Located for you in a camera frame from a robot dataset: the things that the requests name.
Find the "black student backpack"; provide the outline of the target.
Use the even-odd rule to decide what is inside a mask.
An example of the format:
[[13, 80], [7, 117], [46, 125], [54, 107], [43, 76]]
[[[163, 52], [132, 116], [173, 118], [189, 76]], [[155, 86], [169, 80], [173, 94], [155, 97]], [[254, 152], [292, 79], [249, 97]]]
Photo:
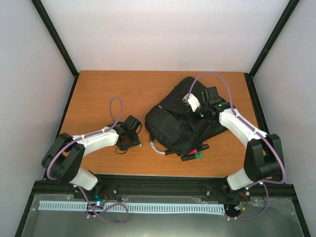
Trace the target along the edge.
[[149, 132], [150, 140], [157, 140], [178, 156], [187, 155], [204, 141], [227, 131], [218, 119], [201, 118], [198, 123], [188, 121], [186, 112], [191, 107], [182, 99], [189, 92], [194, 80], [194, 77], [182, 79], [145, 116], [145, 128]]

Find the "pink highlighter marker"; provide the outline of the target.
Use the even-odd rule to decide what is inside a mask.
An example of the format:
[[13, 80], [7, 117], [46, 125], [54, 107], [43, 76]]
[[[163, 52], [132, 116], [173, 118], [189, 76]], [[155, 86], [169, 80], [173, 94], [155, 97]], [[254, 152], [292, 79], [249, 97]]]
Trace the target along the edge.
[[204, 144], [204, 145], [201, 145], [199, 147], [197, 147], [196, 149], [194, 149], [192, 152], [190, 152], [190, 154], [196, 154], [196, 153], [199, 153], [201, 151], [204, 151], [204, 150], [207, 150], [209, 149], [209, 145], [208, 144]]

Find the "green highlighter marker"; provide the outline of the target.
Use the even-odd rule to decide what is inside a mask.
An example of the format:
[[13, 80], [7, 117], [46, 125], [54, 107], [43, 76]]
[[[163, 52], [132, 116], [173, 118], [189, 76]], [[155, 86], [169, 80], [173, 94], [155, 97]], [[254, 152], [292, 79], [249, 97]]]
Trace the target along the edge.
[[181, 161], [195, 160], [195, 159], [199, 159], [199, 158], [202, 158], [202, 157], [203, 157], [202, 153], [195, 153], [195, 154], [182, 156], [181, 157]]

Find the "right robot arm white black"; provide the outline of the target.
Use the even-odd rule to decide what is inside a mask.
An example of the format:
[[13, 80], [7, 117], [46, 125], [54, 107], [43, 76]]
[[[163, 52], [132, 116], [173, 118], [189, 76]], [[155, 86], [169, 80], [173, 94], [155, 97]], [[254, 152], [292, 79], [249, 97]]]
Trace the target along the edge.
[[231, 190], [250, 188], [264, 182], [273, 183], [272, 177], [281, 175], [278, 182], [285, 182], [285, 167], [282, 161], [280, 138], [267, 134], [246, 120], [230, 102], [223, 102], [215, 87], [202, 90], [202, 102], [191, 92], [183, 102], [191, 107], [191, 114], [198, 119], [214, 120], [227, 128], [246, 148], [243, 168], [229, 175], [226, 180]]

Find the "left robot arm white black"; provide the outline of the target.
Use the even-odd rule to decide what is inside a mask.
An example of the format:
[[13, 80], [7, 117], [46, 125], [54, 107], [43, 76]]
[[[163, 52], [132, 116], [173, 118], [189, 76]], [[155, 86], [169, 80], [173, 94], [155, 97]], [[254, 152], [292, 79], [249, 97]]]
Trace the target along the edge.
[[60, 134], [41, 162], [47, 178], [60, 184], [80, 186], [91, 198], [99, 198], [103, 187], [96, 175], [81, 168], [83, 158], [92, 152], [112, 146], [124, 154], [130, 148], [141, 145], [138, 137], [141, 129], [142, 123], [130, 115], [124, 122], [115, 122], [89, 134]]

